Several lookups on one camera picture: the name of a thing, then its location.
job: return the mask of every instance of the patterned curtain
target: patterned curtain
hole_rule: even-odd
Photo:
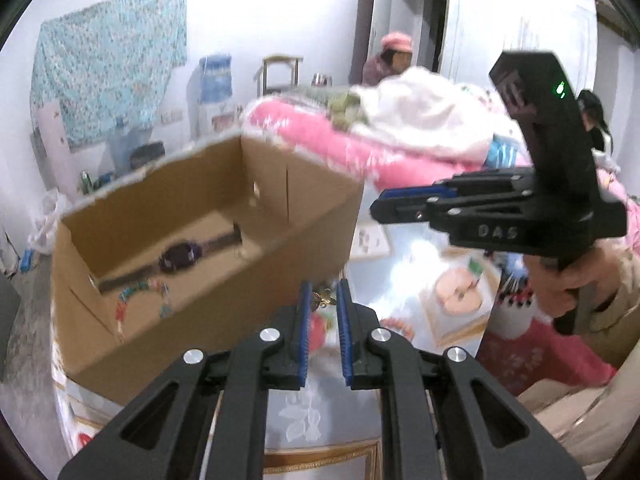
[[[59,100],[69,147],[100,142],[116,118],[151,126],[172,69],[187,60],[186,0],[108,0],[42,23],[31,121]]]

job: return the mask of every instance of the watch strap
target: watch strap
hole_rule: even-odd
[[[100,280],[97,284],[97,289],[101,294],[105,294],[106,292],[111,292],[115,288],[120,288],[122,286],[129,285],[129,283],[144,280],[158,272],[160,272],[158,264],[149,264],[133,270],[132,272],[128,272],[127,274],[123,274],[122,276],[118,276],[117,278]]]
[[[234,230],[228,234],[213,238],[201,244],[202,257],[209,256],[213,253],[217,253],[222,249],[239,245],[242,243],[242,233],[240,232],[240,226],[234,222]]]

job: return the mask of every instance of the watch face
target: watch face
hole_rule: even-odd
[[[196,261],[193,245],[180,242],[169,247],[160,257],[162,270],[181,270],[191,267]]]

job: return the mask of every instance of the blue water jug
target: blue water jug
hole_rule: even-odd
[[[200,103],[219,103],[229,99],[233,93],[231,88],[231,56],[214,54],[200,60],[202,69],[202,86]]]

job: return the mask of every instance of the pink blanket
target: pink blanket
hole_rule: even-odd
[[[373,180],[379,190],[394,187],[428,186],[463,171],[480,170],[479,165],[409,155],[382,144],[336,132],[331,121],[319,114],[297,110],[277,100],[262,102],[248,117],[251,126],[277,134],[289,144],[301,146],[346,168],[351,174]]]

